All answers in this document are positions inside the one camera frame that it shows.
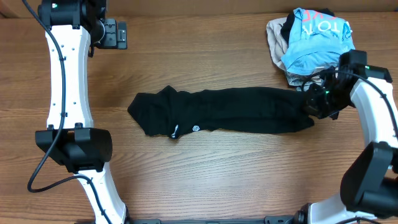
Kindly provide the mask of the black t-shirt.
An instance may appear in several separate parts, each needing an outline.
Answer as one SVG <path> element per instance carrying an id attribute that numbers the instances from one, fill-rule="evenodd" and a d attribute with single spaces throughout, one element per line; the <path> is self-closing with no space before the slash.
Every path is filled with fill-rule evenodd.
<path id="1" fill-rule="evenodd" d="M 314 125 L 302 110 L 301 92 L 269 87 L 138 93 L 127 111 L 146 135 L 171 139 L 227 129 L 261 134 L 294 133 Z"/>

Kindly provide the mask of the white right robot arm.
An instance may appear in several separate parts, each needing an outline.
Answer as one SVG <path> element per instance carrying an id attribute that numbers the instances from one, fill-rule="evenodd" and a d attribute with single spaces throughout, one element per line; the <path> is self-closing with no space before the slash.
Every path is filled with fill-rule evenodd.
<path id="1" fill-rule="evenodd" d="M 319 73 L 323 85 L 310 85 L 303 109 L 323 119 L 356 108 L 363 130 L 363 152 L 345 172 L 338 194 L 303 206 L 290 223 L 376 223 L 397 216 L 397 108 L 386 68 L 368 65 L 360 50 L 343 53 L 338 68 Z"/>

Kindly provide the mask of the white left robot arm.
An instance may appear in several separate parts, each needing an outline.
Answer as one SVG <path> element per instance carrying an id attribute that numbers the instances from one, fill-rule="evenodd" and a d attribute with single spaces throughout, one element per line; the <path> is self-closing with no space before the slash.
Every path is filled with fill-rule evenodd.
<path id="1" fill-rule="evenodd" d="M 107 1 L 42 1 L 33 15 L 45 29 L 51 99 L 46 128 L 35 143 L 82 185 L 95 223 L 130 223 L 110 171 L 111 134 L 94 126 L 87 65 L 95 49 L 127 49 L 127 26 L 108 18 Z"/>

